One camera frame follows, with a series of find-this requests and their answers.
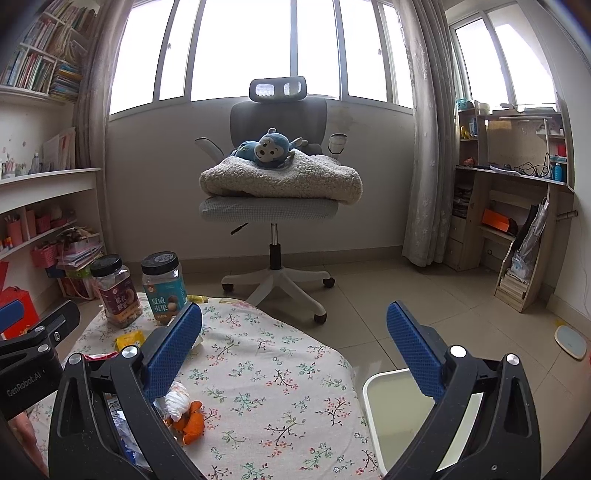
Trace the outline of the white tissue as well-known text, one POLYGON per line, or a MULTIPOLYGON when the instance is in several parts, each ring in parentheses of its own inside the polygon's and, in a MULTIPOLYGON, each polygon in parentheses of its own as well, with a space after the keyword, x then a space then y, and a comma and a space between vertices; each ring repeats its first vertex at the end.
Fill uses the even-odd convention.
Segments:
POLYGON ((171 420, 177 422, 189 410, 190 395, 186 387, 178 382, 173 381, 169 390, 162 396, 155 400, 154 404, 164 420, 171 420))

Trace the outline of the orange peel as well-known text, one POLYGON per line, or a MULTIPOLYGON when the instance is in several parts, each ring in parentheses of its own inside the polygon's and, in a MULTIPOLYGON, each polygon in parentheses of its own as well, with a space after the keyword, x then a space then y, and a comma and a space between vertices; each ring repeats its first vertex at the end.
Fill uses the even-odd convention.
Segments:
POLYGON ((164 423, 183 446, 190 445, 204 435, 205 421, 201 407, 200 401, 192 401, 188 409, 177 420, 174 419, 173 414, 179 413, 179 408, 175 405, 165 407, 164 423))

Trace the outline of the yellow snack packet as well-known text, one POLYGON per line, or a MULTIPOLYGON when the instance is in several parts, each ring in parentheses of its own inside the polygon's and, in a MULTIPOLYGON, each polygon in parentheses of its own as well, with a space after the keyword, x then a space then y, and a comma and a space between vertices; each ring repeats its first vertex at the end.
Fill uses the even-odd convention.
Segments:
POLYGON ((115 349, 117 352, 121 352, 125 347, 134 345, 140 348, 145 342, 145 336, 141 330, 133 330, 128 333, 119 335, 115 341, 115 349))

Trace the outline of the blue biscuit box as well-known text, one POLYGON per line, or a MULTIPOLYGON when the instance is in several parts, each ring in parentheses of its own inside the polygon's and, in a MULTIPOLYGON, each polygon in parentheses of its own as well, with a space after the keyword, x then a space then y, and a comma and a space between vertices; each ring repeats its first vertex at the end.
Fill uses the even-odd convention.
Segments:
POLYGON ((107 406, 127 459, 138 467, 150 470, 149 464, 145 460, 145 457, 131 432, 119 400, 114 396, 109 397, 107 399, 107 406))

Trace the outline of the white trash bin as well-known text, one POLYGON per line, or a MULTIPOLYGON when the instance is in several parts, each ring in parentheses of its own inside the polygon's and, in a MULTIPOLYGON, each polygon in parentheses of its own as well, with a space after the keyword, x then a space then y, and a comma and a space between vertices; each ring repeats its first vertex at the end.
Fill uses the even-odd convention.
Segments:
POLYGON ((363 405, 381 473, 387 474, 411 444, 435 402, 421 392, 408 369, 401 369, 367 379, 363 405))

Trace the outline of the red gift box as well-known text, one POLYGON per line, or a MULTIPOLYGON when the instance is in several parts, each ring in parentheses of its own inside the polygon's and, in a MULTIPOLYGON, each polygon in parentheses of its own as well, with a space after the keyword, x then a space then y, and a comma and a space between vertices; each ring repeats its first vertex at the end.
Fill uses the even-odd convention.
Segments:
POLYGON ((1 292, 1 338, 9 340, 26 334, 38 321, 30 294, 18 287, 8 287, 1 292))

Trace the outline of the purple label nut jar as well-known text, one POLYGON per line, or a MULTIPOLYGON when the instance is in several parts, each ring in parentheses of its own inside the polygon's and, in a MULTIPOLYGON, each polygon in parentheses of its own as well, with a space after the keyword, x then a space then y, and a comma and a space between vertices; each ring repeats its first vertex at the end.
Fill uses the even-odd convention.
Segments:
POLYGON ((121 257, 109 254, 95 259, 90 273, 107 320, 120 329, 127 328, 142 314, 142 307, 130 271, 121 257))

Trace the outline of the bathroom scale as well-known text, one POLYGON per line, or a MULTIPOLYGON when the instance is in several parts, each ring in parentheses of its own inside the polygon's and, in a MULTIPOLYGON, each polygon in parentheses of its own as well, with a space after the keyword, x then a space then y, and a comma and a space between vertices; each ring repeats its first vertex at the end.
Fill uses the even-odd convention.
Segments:
POLYGON ((559 325, 554 333, 558 346, 570 357, 582 361, 587 353, 587 342, 584 337, 568 325, 559 325))

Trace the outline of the teal label nut jar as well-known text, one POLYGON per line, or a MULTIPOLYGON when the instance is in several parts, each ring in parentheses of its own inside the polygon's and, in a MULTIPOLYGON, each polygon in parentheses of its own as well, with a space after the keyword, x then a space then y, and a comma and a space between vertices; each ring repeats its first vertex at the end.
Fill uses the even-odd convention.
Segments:
POLYGON ((187 303, 179 258, 172 251, 152 253, 140 262, 140 268, 153 317, 167 325, 187 303))

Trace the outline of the orange box under desk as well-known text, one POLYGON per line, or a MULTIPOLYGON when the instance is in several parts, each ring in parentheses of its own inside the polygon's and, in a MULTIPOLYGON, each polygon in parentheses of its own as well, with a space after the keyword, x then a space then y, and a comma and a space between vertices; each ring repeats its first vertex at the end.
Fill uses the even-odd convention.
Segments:
POLYGON ((519 231, 519 226, 514 219, 491 209, 484 210, 481 224, 511 236, 516 236, 519 231))

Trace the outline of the left grey curtain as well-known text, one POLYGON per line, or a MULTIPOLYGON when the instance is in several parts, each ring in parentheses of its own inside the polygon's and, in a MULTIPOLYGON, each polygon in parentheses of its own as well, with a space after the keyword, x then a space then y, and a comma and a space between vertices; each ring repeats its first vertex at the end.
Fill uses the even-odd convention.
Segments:
POLYGON ((108 205, 106 158, 107 130, 116 57, 133 2, 105 1, 99 8, 82 61, 82 80, 74 108, 77 165, 98 168, 96 180, 100 227, 105 247, 111 250, 114 236, 108 205))

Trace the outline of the wooden desk with shelves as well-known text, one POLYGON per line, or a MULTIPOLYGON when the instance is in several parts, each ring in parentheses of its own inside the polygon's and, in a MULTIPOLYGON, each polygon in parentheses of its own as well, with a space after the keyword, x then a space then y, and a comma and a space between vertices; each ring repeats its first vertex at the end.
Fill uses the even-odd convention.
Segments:
POLYGON ((459 112, 460 153, 444 262, 461 272, 497 270, 494 295, 519 312, 534 303, 555 255, 561 209, 574 194, 571 124, 565 101, 553 107, 459 112), (483 226, 485 209, 514 219, 516 236, 483 226))

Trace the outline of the beige fleece blanket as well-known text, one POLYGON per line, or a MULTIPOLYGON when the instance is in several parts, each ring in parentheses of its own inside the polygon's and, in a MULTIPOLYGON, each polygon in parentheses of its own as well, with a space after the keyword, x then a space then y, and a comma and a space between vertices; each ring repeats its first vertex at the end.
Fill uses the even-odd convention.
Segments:
POLYGON ((355 169, 329 156, 300 150, 286 166, 277 169, 259 168, 229 156, 202 172, 199 183, 211 196, 329 199, 353 205, 363 195, 363 182, 355 169))

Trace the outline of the grey office chair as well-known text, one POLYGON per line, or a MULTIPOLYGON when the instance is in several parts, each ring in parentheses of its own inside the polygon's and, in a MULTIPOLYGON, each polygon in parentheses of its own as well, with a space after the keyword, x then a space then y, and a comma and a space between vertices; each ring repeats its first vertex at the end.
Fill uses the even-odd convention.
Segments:
MULTIPOLYGON (((308 98, 307 81, 302 76, 255 79, 249 85, 249 99, 232 106, 229 115, 231 144, 238 146, 249 136, 263 131, 263 122, 286 127, 297 136, 311 138, 311 151, 322 151, 327 128, 328 106, 322 98, 308 98)), ((305 309, 314 313, 315 323, 327 320, 327 311, 301 289, 301 282, 321 281, 325 288, 335 286, 335 279, 325 271, 304 271, 283 266, 279 224, 290 220, 321 220, 335 217, 339 204, 328 199, 256 198, 244 196, 211 197, 200 205, 207 221, 238 222, 240 226, 262 222, 270 224, 270 266, 221 280, 224 292, 236 286, 253 285, 256 290, 246 302, 263 302, 273 289, 280 288, 305 309)))

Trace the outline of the right grey curtain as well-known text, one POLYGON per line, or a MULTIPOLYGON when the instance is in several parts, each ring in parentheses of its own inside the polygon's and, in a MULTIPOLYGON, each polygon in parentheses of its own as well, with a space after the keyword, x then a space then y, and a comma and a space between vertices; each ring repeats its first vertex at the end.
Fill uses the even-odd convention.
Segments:
POLYGON ((446 252, 459 153, 451 35, 440 1, 401 1, 413 88, 415 141, 402 254, 414 265, 441 263, 446 252))

